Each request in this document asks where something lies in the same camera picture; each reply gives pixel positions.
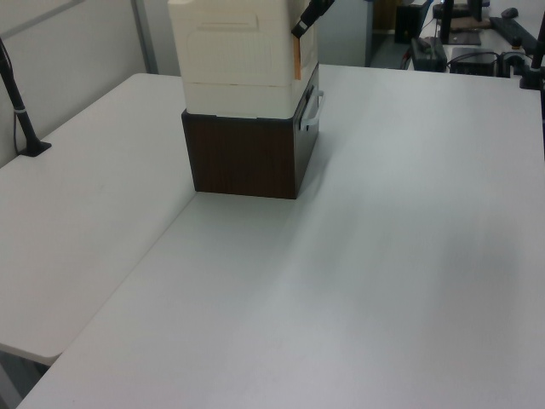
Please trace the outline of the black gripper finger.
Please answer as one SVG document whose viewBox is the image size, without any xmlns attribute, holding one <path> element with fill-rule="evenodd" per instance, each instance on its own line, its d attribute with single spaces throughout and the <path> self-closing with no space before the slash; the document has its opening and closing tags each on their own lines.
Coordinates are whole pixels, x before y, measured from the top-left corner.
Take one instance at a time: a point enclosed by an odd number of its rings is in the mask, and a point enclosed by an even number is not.
<svg viewBox="0 0 545 409">
<path fill-rule="evenodd" d="M 298 22 L 293 26 L 291 34 L 294 37 L 302 37 L 334 3 L 335 0 L 311 0 Z"/>
</svg>

